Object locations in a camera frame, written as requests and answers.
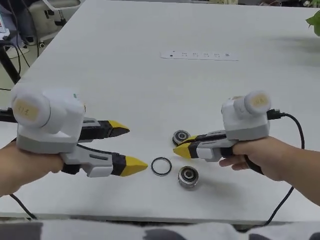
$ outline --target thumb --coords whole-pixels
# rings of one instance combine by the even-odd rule
[[[241,141],[232,147],[233,154],[235,155],[250,155],[250,141]]]
[[[64,166],[64,162],[58,154],[37,154],[33,159],[37,161],[40,168],[48,173],[58,173]]]

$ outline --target floor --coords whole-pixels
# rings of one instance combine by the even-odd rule
[[[28,61],[31,66],[35,60],[37,59],[37,47],[29,46],[30,51],[26,53],[25,59]],[[28,65],[26,64],[24,58],[21,56],[21,76],[28,70]],[[18,58],[12,59],[12,63],[18,69]],[[0,89],[11,89],[14,86],[13,82],[9,78],[7,72],[0,64]],[[8,107],[10,103],[10,92],[5,90],[0,90],[0,108]]]

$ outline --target black rubber o-ring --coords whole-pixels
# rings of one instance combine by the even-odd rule
[[[166,161],[166,162],[169,164],[169,170],[168,170],[167,172],[161,173],[161,172],[157,172],[157,171],[154,169],[154,163],[155,163],[156,161],[158,161],[158,160],[164,160],[164,161]],[[157,158],[154,159],[154,160],[152,161],[152,163],[151,163],[151,170],[152,170],[152,172],[153,172],[155,175],[158,175],[158,176],[166,176],[166,175],[168,175],[168,174],[171,172],[171,169],[172,169],[172,163],[171,163],[171,161],[170,161],[168,158],[165,158],[165,157],[163,157],[163,156],[157,157]]]

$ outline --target green plant leaf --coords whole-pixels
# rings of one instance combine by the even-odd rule
[[[320,24],[316,24],[313,26],[313,30],[315,35],[317,35],[318,37],[320,37]]]
[[[312,17],[309,17],[308,19],[306,19],[306,22],[309,24],[309,27],[310,27],[310,25],[315,25],[315,23],[316,23],[316,20],[315,20],[315,18],[312,16]]]
[[[312,17],[306,19],[306,22],[309,24],[309,25],[316,25],[316,24],[319,24],[320,25],[320,10],[317,11]]]

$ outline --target human hand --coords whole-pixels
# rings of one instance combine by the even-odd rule
[[[288,170],[290,155],[297,148],[276,138],[266,137],[253,141],[241,141],[233,146],[235,156],[219,162],[221,167],[232,166],[233,170],[249,169],[244,155],[261,167],[265,176],[274,181],[283,181]]]
[[[0,196],[16,192],[21,186],[63,168],[57,154],[35,154],[20,150],[15,142],[0,149]]]

